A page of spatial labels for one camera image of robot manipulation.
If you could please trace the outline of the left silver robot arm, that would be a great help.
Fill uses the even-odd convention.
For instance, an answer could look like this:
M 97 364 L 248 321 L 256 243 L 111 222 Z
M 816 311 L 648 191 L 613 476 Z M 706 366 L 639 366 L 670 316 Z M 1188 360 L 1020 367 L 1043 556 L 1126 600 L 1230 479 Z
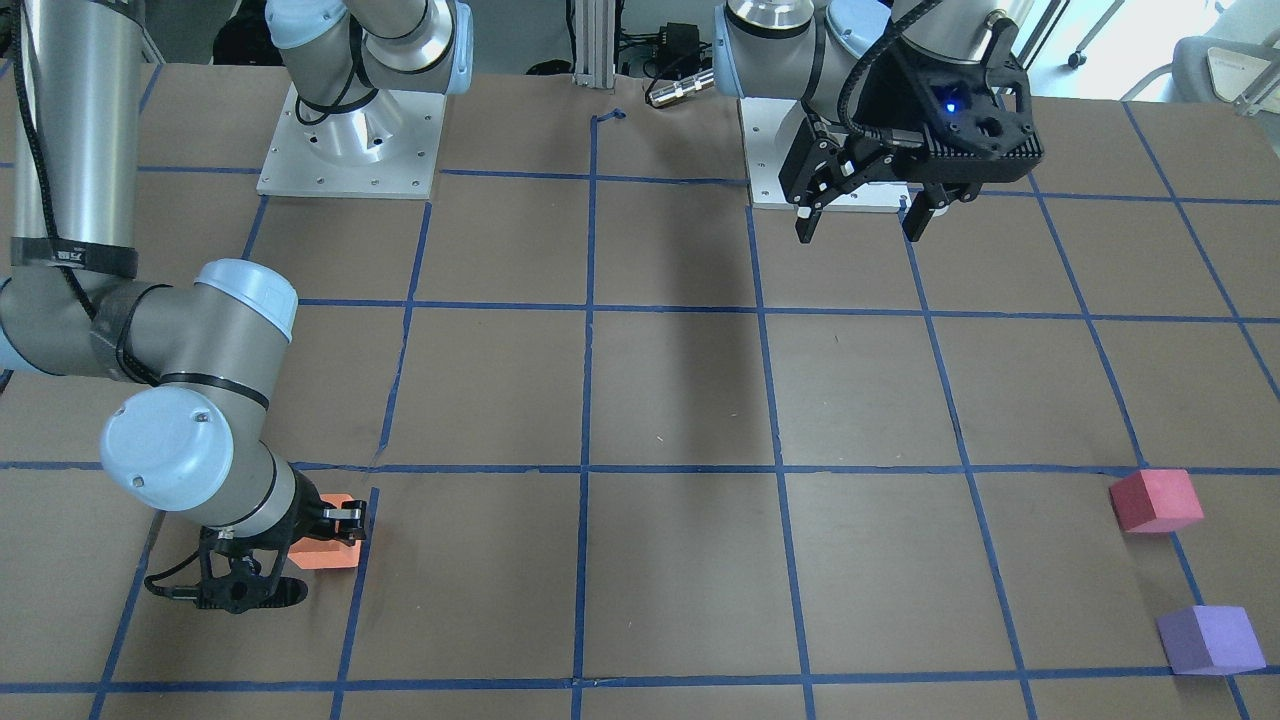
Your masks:
M 795 233 L 868 184 L 918 184 L 918 241 L 952 202 L 1024 177 L 1043 156 L 1010 1 L 727 1 L 713 69 L 735 97 L 797 104 L 781 163 Z

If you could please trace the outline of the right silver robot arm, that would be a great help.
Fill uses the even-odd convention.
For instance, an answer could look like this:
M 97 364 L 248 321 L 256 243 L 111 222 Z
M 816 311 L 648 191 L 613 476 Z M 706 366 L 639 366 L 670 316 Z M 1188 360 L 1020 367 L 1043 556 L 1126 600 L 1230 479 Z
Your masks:
M 17 1 L 15 225 L 3 365 L 141 386 L 108 420 L 100 462 L 136 501 L 186 518 L 236 560 L 298 542 L 358 546 L 367 506 L 334 505 L 262 427 L 298 296 L 255 263 L 147 282 L 133 245 L 140 1 Z

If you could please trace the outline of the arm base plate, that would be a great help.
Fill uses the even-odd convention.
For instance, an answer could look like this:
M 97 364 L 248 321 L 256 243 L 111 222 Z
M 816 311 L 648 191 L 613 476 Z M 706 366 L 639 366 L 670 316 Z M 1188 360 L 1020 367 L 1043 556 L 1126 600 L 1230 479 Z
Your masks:
M 261 195 L 428 200 L 445 118 L 440 94 L 381 91 L 316 126 L 289 88 L 262 163 Z
M 762 209 L 796 210 L 805 184 L 800 170 L 814 160 L 826 169 L 831 150 L 844 141 L 835 135 L 824 150 L 809 150 L 812 136 L 803 132 L 806 115 L 800 101 L 788 99 L 742 97 L 739 100 L 742 146 L 746 158 L 753 205 Z M 901 181 L 864 184 L 822 205 L 823 210 L 896 213 L 909 200 Z

